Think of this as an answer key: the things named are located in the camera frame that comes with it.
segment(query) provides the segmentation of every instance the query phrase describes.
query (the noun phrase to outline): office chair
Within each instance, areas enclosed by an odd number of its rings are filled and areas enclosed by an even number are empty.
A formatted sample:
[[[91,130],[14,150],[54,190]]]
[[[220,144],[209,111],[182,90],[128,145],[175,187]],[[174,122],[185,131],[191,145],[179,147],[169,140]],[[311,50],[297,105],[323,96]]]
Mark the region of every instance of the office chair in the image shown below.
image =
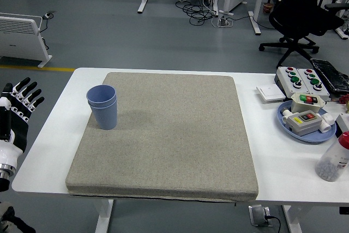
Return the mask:
[[[310,60],[312,57],[304,49],[317,53],[319,47],[307,36],[321,36],[327,30],[342,26],[344,20],[335,14],[339,10],[349,9],[349,4],[329,4],[325,8],[328,10],[318,7],[317,0],[281,0],[269,15],[269,21],[284,36],[277,43],[260,44],[259,50],[263,51],[266,46],[287,48],[277,67],[281,66],[293,51]],[[309,43],[299,43],[303,38]]]

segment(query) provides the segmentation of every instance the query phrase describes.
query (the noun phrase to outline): red cap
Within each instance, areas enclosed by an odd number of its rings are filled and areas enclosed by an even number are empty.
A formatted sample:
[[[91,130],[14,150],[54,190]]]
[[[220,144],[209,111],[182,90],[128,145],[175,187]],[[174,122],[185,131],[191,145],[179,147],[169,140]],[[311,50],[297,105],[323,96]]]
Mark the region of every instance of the red cap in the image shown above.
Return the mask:
[[[338,142],[342,145],[342,147],[349,150],[349,132],[345,131],[343,134],[341,134],[338,138]]]

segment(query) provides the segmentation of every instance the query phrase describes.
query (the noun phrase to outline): yellow floor line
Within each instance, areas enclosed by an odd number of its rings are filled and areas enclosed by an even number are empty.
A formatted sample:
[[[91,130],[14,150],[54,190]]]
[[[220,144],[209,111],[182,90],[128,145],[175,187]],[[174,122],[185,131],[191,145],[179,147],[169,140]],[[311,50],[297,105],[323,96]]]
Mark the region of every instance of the yellow floor line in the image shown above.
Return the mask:
[[[25,65],[0,65],[0,68],[10,69],[26,69],[26,70],[44,70],[44,71],[63,71],[63,72],[74,72],[75,68],[49,68],[49,67],[30,67]]]

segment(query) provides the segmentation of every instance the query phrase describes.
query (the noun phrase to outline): plastic cup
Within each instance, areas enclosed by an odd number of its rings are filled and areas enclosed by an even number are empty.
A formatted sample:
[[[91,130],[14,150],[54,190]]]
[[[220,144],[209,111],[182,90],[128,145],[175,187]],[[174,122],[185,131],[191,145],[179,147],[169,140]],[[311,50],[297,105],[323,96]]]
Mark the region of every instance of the plastic cup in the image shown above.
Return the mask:
[[[94,118],[101,129],[113,129],[117,124],[117,101],[106,107],[95,107],[90,105]]]
[[[93,107],[107,107],[116,101],[116,90],[109,85],[92,87],[86,94],[87,101]]]
[[[263,13],[269,14],[272,11],[273,4],[271,3],[264,3],[263,4]]]

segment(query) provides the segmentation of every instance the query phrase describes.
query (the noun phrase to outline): white plastic bottle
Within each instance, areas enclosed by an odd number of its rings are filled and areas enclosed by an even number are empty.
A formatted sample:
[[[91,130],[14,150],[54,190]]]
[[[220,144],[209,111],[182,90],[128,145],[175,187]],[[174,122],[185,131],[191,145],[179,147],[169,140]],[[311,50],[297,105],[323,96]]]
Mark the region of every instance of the white plastic bottle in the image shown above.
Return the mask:
[[[336,181],[348,166],[349,162],[349,132],[340,135],[315,166],[320,178],[326,181]]]

